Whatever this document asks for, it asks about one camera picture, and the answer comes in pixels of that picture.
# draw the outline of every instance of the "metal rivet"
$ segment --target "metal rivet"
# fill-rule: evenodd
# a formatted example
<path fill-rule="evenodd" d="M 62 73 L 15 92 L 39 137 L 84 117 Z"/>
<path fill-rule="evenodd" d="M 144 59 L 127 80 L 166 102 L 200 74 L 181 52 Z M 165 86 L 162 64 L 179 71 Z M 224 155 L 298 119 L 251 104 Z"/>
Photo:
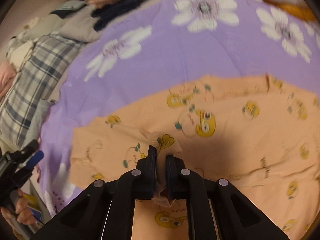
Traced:
<path fill-rule="evenodd" d="M 103 186 L 103 180 L 99 179 L 99 180 L 96 180 L 93 185 L 95 187 L 102 187 Z"/>
<path fill-rule="evenodd" d="M 180 171 L 182 175 L 190 175 L 191 171 L 188 169 L 183 169 Z"/>
<path fill-rule="evenodd" d="M 226 186 L 229 184 L 229 182 L 226 179 L 219 179 L 219 184 L 221 186 Z"/>
<path fill-rule="evenodd" d="M 141 171 L 138 170 L 138 169 L 135 169 L 135 170 L 131 171 L 131 174 L 132 174 L 133 176 L 139 176 L 139 175 L 141 174 Z"/>

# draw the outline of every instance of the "plaid shirt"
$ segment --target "plaid shirt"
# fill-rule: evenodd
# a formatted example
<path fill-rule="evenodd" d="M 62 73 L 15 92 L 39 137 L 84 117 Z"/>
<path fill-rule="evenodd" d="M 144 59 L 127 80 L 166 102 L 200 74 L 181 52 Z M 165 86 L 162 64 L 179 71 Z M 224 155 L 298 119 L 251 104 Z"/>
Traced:
<path fill-rule="evenodd" d="M 40 99 L 47 100 L 83 42 L 50 34 L 42 36 L 20 78 L 6 94 L 0 110 L 0 135 L 21 148 Z"/>

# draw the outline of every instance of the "purple bedsheet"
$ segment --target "purple bedsheet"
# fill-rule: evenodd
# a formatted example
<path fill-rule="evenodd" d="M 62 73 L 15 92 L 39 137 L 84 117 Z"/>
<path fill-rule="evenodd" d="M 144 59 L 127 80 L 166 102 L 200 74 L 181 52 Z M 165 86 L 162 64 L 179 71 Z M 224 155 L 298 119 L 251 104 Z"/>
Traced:
<path fill-rule="evenodd" d="M 42 128 L 50 213 L 81 192 L 68 183 L 74 127 L 205 74 L 265 72 L 320 95 L 317 28 L 255 0 L 163 0 L 106 28 L 71 64 Z"/>

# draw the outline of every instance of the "human hand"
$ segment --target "human hand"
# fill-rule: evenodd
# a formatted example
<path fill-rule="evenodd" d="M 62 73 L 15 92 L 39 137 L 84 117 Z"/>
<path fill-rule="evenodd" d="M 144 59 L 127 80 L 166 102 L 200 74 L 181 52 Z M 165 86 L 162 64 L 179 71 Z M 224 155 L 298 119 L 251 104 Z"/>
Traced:
<path fill-rule="evenodd" d="M 20 196 L 16 205 L 16 214 L 18 215 L 17 221 L 24 225 L 35 224 L 36 220 L 33 217 L 31 210 L 28 208 L 28 200 L 25 197 L 23 197 L 23 192 L 21 189 L 18 189 L 17 192 L 18 192 L 18 195 Z M 13 215 L 11 214 L 11 212 L 6 208 L 1 207 L 1 213 L 2 213 L 2 216 L 5 218 L 5 220 L 9 223 L 9 225 L 12 228 L 14 228 L 11 222 L 11 219 L 13 218 Z"/>

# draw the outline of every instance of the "gray handle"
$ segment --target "gray handle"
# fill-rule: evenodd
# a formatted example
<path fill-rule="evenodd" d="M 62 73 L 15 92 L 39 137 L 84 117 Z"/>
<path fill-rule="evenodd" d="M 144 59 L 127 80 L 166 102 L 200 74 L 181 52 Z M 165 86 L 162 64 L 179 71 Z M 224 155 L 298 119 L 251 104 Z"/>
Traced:
<path fill-rule="evenodd" d="M 17 231 L 18 234 L 20 234 L 25 240 L 29 240 L 37 231 L 35 225 L 24 225 L 17 221 L 17 214 L 15 213 L 15 206 L 17 205 L 17 202 L 19 200 L 20 196 L 16 190 L 12 191 L 10 193 L 10 199 L 12 202 L 12 205 L 8 205 L 6 208 L 14 215 L 14 217 L 11 219 L 12 224 L 14 225 L 14 229 Z"/>

